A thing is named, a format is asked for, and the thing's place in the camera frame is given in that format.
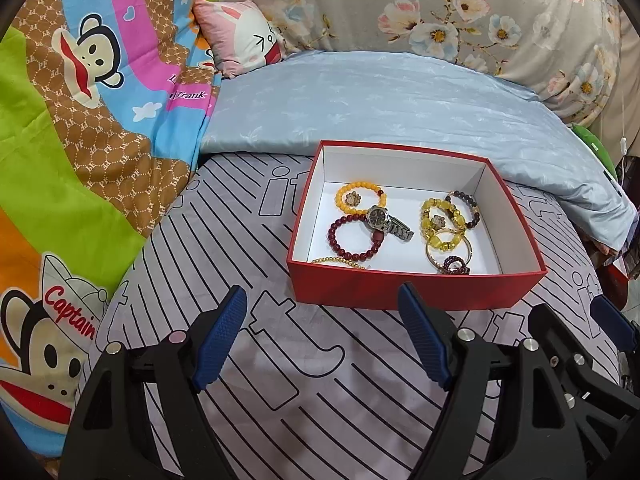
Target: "jewelry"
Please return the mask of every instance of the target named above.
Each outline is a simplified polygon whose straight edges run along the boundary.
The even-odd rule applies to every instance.
[[[478,204],[476,203],[474,198],[471,195],[462,193],[461,191],[449,191],[444,200],[451,203],[452,196],[455,196],[456,198],[459,198],[460,200],[466,202],[466,204],[469,206],[469,209],[471,209],[471,214],[474,216],[471,222],[465,223],[465,228],[473,229],[474,227],[476,227],[478,225],[478,222],[480,221],[480,209],[478,208]],[[453,213],[451,210],[447,214],[449,215],[449,218],[453,219]]]
[[[445,227],[445,219],[440,215],[434,215],[433,218],[430,218],[430,210],[432,207],[437,207],[441,211],[451,215],[453,223],[458,227],[449,242],[443,242],[437,236],[436,231],[442,230]],[[447,200],[440,200],[439,198],[425,200],[420,211],[420,218],[420,232],[424,239],[427,240],[427,244],[431,247],[440,249],[441,251],[452,251],[462,241],[465,234],[465,219],[462,218],[456,206]]]
[[[342,264],[347,264],[354,269],[365,269],[365,267],[352,262],[351,260],[345,260],[344,258],[316,258],[315,260],[311,260],[312,264],[323,264],[324,262],[340,262]]]
[[[405,242],[414,236],[414,232],[409,229],[409,226],[403,224],[395,216],[391,216],[385,207],[372,206],[366,212],[366,217],[369,226],[379,232],[393,234]]]
[[[429,253],[430,244],[427,244],[425,246],[425,252],[427,253],[427,258],[429,259],[429,261],[443,274],[469,274],[470,270],[467,266],[471,261],[471,254],[472,254],[471,243],[469,242],[469,240],[466,239],[465,235],[461,235],[458,231],[454,231],[453,229],[447,229],[447,228],[440,229],[436,231],[435,235],[439,235],[441,233],[451,233],[454,236],[460,235],[462,237],[462,241],[465,243],[466,249],[468,251],[468,257],[466,258],[466,262],[463,261],[463,259],[460,258],[459,256],[449,256],[446,260],[444,260],[444,264],[441,265],[436,260],[433,259],[433,256],[431,256],[431,254]],[[459,263],[460,267],[451,269],[451,264],[455,262]]]
[[[375,184],[372,184],[370,182],[364,182],[364,181],[353,182],[351,184],[347,184],[346,186],[342,186],[338,190],[338,192],[335,194],[335,205],[337,205],[338,208],[340,208],[347,215],[355,215],[355,214],[362,215],[368,211],[367,209],[355,208],[360,203],[360,200],[362,197],[354,191],[350,192],[345,197],[345,200],[342,199],[342,196],[347,191],[351,191],[352,189],[355,189],[357,187],[363,187],[365,189],[370,189],[372,191],[375,191],[378,196],[378,206],[384,207],[386,205],[386,194],[384,191],[382,191],[380,186],[376,186]]]
[[[382,241],[385,239],[385,234],[382,231],[374,231],[373,235],[371,236],[371,240],[373,241],[373,244],[366,253],[360,253],[360,254],[348,253],[342,247],[340,247],[340,244],[335,239],[335,230],[341,225],[346,224],[347,222],[353,222],[353,221],[366,222],[367,216],[365,214],[355,214],[355,215],[342,216],[338,218],[329,227],[327,238],[329,240],[329,245],[331,245],[331,248],[334,250],[335,253],[338,254],[338,256],[340,256],[341,258],[344,258],[347,261],[352,260],[354,262],[357,262],[357,261],[363,262],[365,260],[368,260],[369,258],[372,258],[373,255],[378,252],[380,245],[382,245]]]

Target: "red beaded bracelet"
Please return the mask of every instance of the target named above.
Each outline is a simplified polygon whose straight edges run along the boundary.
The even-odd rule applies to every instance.
[[[380,248],[380,245],[382,245],[382,240],[385,239],[385,234],[382,231],[378,231],[378,230],[373,231],[373,234],[371,236],[371,240],[373,241],[373,245],[371,246],[371,248],[366,253],[360,253],[360,254],[348,253],[342,247],[340,247],[340,245],[336,241],[336,239],[335,239],[335,230],[338,227],[340,227],[342,224],[346,224],[347,222],[353,222],[353,221],[366,222],[367,221],[367,215],[365,215],[365,214],[355,214],[355,215],[342,216],[342,217],[338,218],[329,227],[329,233],[327,235],[328,238],[329,238],[329,245],[331,245],[331,248],[334,250],[334,253],[337,253],[338,256],[340,256],[341,258],[344,258],[345,260],[352,261],[352,262],[363,262],[365,260],[368,260],[369,258],[372,258],[373,255],[378,252],[378,249]]]

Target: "gray bedsheet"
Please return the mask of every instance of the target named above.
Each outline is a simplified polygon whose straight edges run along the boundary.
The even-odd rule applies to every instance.
[[[503,178],[553,194],[577,226],[615,250],[637,218],[533,92],[413,54],[304,53],[225,80],[201,152],[312,155],[322,139],[486,156]]]
[[[297,303],[286,253],[310,160],[216,155],[156,226],[111,301],[80,389],[110,341],[153,345],[216,308],[229,287],[248,295],[248,315],[220,379],[200,394],[242,480],[407,478],[446,393],[422,370],[394,310]],[[489,341],[527,336],[530,307],[547,302],[618,378],[611,341],[588,314],[600,293],[575,231],[549,194],[509,183],[549,269],[509,310],[451,312]],[[499,386],[490,384],[467,470],[480,467]],[[146,390],[164,466],[179,472],[153,385]]]

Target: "watch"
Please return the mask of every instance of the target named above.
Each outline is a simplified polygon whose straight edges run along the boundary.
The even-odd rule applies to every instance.
[[[372,228],[385,234],[393,234],[404,241],[411,240],[414,235],[414,232],[406,224],[403,224],[395,216],[391,216],[385,207],[372,206],[367,211],[367,222]]]

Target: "red box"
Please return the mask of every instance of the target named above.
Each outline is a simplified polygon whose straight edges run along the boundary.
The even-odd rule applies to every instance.
[[[387,195],[388,212],[414,232],[405,242],[387,234],[378,254],[363,262],[367,269],[345,264],[313,264],[335,256],[327,239],[329,225],[344,213],[335,193],[344,184],[366,181]],[[480,223],[466,235],[473,247],[468,276],[442,275],[424,254],[420,235],[420,206],[428,198],[444,198],[450,190],[474,197]],[[370,190],[358,208],[378,202]],[[454,199],[462,215],[468,207]],[[347,251],[369,249],[371,233],[363,222],[350,222],[336,231]],[[466,259],[461,243],[453,252],[430,248],[440,263],[457,254]],[[320,143],[300,202],[287,265],[297,301],[350,308],[395,310],[398,287],[412,282],[429,306],[443,310],[509,308],[546,274],[540,250],[509,188],[491,162],[480,156],[414,146],[343,142]]]

